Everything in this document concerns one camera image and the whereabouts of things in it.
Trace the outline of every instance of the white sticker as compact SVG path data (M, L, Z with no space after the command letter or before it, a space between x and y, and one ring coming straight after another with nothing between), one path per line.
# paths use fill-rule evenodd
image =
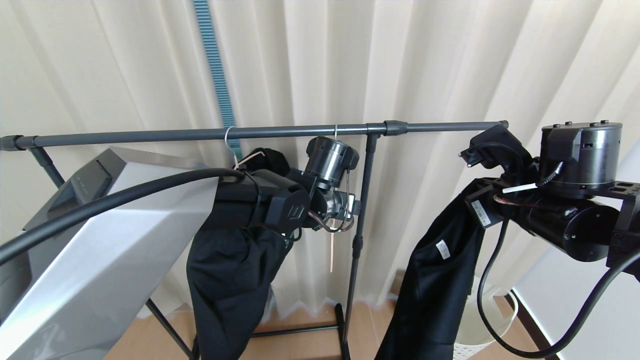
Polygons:
M436 247L438 248L438 251L440 251L440 255L442 256L442 259L446 260L451 257L451 253L449 252L449 247L444 242L444 240L438 241L438 243L436 244Z
M486 214L486 211L482 207L482 204L480 204L480 200L476 200L472 202L471 206L476 211L476 215L478 216L478 219L480 219L480 224L482 224L482 226L491 225L491 220L489 219L489 216Z

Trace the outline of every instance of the floor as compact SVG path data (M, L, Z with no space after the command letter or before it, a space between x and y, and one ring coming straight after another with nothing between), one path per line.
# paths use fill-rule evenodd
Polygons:
M511 311L504 298L497 298L500 310ZM351 328L349 330L349 350L354 360L373 359L382 341L395 303L389 300L381 307L370 307L366 303L356 302L353 306ZM298 309L285 319L278 319L273 314L270 321L260 324L256 331L273 331L291 327L331 325L335 315L331 305L325 305L317 316L312 316L304 309ZM193 313L184 311L170 318L183 339L191 339L195 335ZM516 319L504 339L522 350L537 350L533 340ZM265 338L254 338L242 354L241 360L254 359L295 359L295 360L329 360L339 359L340 348L336 330L306 332ZM183 360L184 354L164 331L155 318L136 319L120 341L105 357L107 360ZM519 357L512 355L494 343L476 354L472 360L512 360Z

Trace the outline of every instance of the clothes rack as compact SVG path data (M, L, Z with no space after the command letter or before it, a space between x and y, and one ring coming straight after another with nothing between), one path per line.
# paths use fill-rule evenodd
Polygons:
M274 126L274 127L233 127L232 129L189 129L189 130L160 130L160 131L123 131L116 133L87 133L70 135L45 135L22 136L10 135L0 138L0 151L25 151L29 150L38 164L45 170L57 187L64 183L64 178L58 172L51 157L45 151L45 147L68 145L94 145L104 143L132 143L132 142L176 142L193 140L223 140L225 134L228 139L249 138L283 138L303 136L334 136L334 135L366 135L365 163L362 177L362 190L360 192L360 215L356 227L356 233L352 244L351 272L349 275L349 290L347 295L346 311L343 314L342 305L336 304L336 324L327 326L302 327L281 331L269 331L254 333L252 337L277 336L293 334L297 332L325 331L337 329L340 341L340 352L343 360L349 360L349 323L351 321L351 309L355 293L356 278L358 275L358 262L364 243L364 220L367 210L367 199L371 184L373 160L376 144L380 136L397 136L406 133L428 133L439 131L482 131L495 125L508 126L506 121L500 122L431 122L409 124L401 121L385 121L368 124L344 124L344 125L316 125L316 126ZM158 319L162 326L169 332L178 346L189 359L198 359L200 352L197 340L194 339L191 349L180 338L175 329L169 324L154 302L149 299L147 307Z

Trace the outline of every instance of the curtain fold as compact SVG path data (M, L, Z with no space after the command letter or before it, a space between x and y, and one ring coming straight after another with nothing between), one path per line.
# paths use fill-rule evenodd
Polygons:
M621 157L638 137L635 0L213 0L209 7L239 127L508 120L537 154L541 126L607 119L624 124ZM0 49L1 135L222 126L191 1L0 2ZM382 302L444 206L474 177L499 174L458 159L475 134L379 140L358 299ZM241 146L274 148L303 168L308 140ZM340 140L360 152L351 176L359 194L364 137ZM68 178L105 147L49 152ZM219 141L125 147L230 163ZM55 189L26 153L4 152L1 160L6 241ZM487 231L479 271L497 232ZM328 235L305 231L273 282L280 313L346 300L352 237L335 236L329 272ZM511 227L490 282L510 288L546 248ZM189 302L186 289L179 261L158 297Z

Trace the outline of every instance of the white basket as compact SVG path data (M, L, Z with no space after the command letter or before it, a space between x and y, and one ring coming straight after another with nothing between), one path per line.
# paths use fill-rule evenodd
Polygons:
M509 318L503 318L498 309L498 305L493 299L493 295L498 291L494 288L483 295L484 314L489 320L491 327L502 337L518 315L518 301L511 292L507 293L511 297L515 305L515 310ZM480 350L491 345L495 339L484 326L480 318L480 312L477 308L477 302L471 300L465 306L465 312L462 314L462 322L456 336L456 343L453 348L453 360L464 360L472 357Z

